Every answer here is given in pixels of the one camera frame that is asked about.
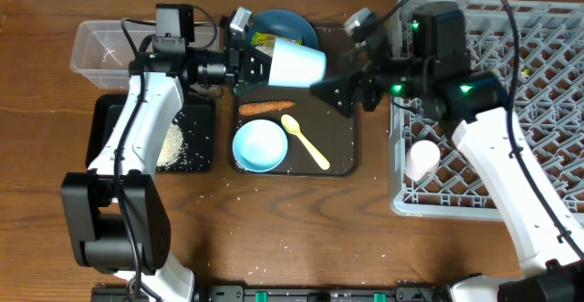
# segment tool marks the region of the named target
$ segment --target green clip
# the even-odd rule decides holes
[[[373,302],[385,302],[386,296],[383,293],[373,294]]]
[[[267,292],[256,292],[255,302],[267,302]]]

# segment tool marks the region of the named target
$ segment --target wooden table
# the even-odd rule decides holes
[[[0,299],[87,301],[96,284],[119,283],[79,267],[71,253],[60,185],[66,172],[85,171],[93,106],[106,91],[68,64],[79,23],[150,19],[157,2],[197,4],[215,19],[242,5],[343,21],[396,0],[12,0],[0,34]],[[394,286],[521,274],[503,224],[390,210],[388,100],[361,114],[362,161],[346,179],[237,173],[226,150],[231,102],[218,103],[213,169],[156,178],[172,251],[205,285]]]

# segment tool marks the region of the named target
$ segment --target dish rack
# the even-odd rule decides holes
[[[412,11],[424,3],[455,1],[466,17],[466,44],[475,70],[493,70],[511,81],[513,35],[498,0],[411,0],[391,27],[403,57],[412,54]],[[584,224],[584,5],[511,1],[521,36],[516,112],[529,145],[559,196]],[[420,108],[418,99],[399,100]],[[405,154],[417,140],[441,150],[435,175],[405,176]],[[390,204],[406,216],[501,221],[475,170],[439,125],[409,111],[391,110]]]

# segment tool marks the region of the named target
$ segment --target yellow spoon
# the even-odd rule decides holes
[[[320,153],[320,151],[318,151],[318,149],[312,143],[310,143],[310,141],[308,141],[304,134],[300,132],[300,124],[298,124],[298,122],[294,120],[292,116],[283,115],[282,125],[284,125],[284,129],[286,129],[286,132],[294,134],[300,139],[300,141],[302,141],[304,147],[307,148],[308,152],[310,152],[310,155],[312,155],[312,158],[314,158],[314,160],[317,162],[318,166],[320,166],[322,170],[329,169],[330,167],[329,161],[327,161],[327,159]]]

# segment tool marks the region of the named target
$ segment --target carrot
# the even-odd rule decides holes
[[[239,106],[241,115],[257,115],[265,112],[286,109],[296,105],[296,102],[290,100],[254,102]]]

